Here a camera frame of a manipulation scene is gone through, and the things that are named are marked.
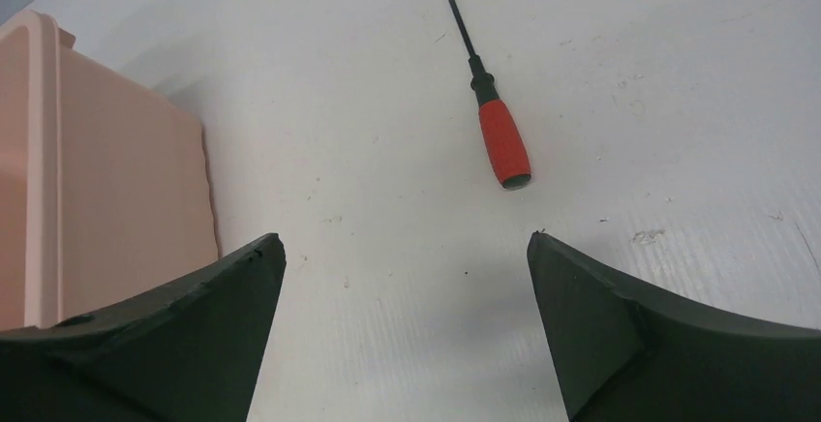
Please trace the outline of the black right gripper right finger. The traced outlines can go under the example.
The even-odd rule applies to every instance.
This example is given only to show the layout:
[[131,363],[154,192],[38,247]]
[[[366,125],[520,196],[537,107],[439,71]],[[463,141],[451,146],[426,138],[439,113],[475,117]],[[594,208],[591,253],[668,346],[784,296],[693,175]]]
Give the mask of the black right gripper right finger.
[[816,421],[820,333],[730,313],[542,232],[527,249],[572,421]]

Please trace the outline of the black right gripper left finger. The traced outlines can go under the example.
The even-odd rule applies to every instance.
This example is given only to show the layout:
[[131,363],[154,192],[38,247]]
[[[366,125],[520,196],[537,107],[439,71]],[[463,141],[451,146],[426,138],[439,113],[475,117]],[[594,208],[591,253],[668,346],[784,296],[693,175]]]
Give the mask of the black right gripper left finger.
[[268,233],[166,284],[1,335],[5,421],[243,421],[284,280]]

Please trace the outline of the red handled screwdriver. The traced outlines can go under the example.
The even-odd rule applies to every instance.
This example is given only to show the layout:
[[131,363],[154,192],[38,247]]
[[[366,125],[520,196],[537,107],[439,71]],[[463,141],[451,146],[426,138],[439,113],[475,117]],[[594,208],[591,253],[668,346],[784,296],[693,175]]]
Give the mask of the red handled screwdriver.
[[532,180],[529,155],[495,78],[485,69],[474,49],[456,0],[447,0],[468,53],[471,89],[478,104],[478,118],[486,152],[496,179],[506,190],[527,186]]

